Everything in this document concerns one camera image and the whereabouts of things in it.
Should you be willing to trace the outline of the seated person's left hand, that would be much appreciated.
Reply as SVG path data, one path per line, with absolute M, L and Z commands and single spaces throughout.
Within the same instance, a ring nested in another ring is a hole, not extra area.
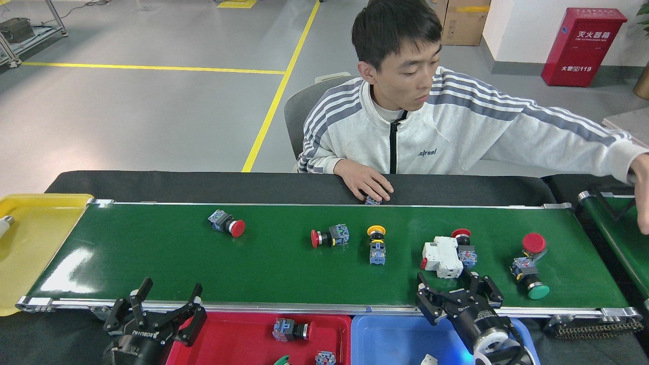
M 630 180 L 634 184 L 637 205 L 637 224 L 642 234 L 648 235 L 648 155 L 638 155 L 630 164 Z

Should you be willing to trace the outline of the seated person's right hand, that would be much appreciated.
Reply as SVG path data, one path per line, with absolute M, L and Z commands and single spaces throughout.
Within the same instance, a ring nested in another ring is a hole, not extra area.
M 354 160 L 339 160 L 335 164 L 334 174 L 340 176 L 348 189 L 361 201 L 364 201 L 367 196 L 376 201 L 389 201 L 391 199 L 389 194 L 394 192 L 385 176 L 375 168 Z

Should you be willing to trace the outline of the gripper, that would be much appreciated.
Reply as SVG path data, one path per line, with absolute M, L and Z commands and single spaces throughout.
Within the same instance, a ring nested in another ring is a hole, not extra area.
M 501 308 L 504 296 L 491 276 L 470 272 L 470 293 L 439 291 L 430 286 L 422 273 L 417 274 L 417 280 L 419 311 L 433 326 L 447 317 L 468 350 L 499 350 L 509 338 L 506 325 L 494 311 Z
M 196 284 L 188 302 L 148 325 L 142 304 L 153 286 L 144 279 L 127 298 L 117 298 L 103 330 L 112 335 L 104 352 L 104 364 L 165 364 L 174 341 L 193 346 L 206 320 L 202 285 Z

